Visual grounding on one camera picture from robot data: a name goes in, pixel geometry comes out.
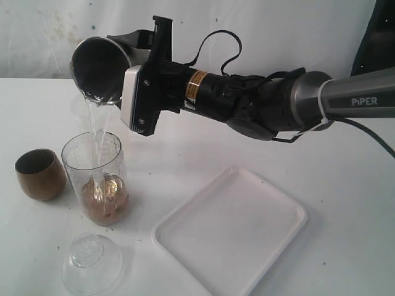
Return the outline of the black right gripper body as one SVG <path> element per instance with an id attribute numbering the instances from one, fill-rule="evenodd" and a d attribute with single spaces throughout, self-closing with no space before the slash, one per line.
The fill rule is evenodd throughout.
<path id="1" fill-rule="evenodd" d="M 181 110 L 222 121 L 222 77 L 172 60 L 172 20 L 153 16 L 148 60 L 136 72 L 132 91 L 132 130 L 154 134 L 162 111 Z"/>

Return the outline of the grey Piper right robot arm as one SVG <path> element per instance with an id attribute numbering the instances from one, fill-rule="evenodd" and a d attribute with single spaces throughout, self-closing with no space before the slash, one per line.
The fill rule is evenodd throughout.
<path id="1" fill-rule="evenodd" d="M 148 55 L 121 68 L 121 118 L 132 131 L 150 136 L 163 111 L 186 111 L 224 123 L 253 139 L 277 141 L 327 129 L 333 121 L 394 116 L 394 69 L 342 80 L 298 68 L 269 76 L 198 70 L 172 59 L 172 21 L 154 17 L 155 28 L 112 36 L 124 50 Z"/>

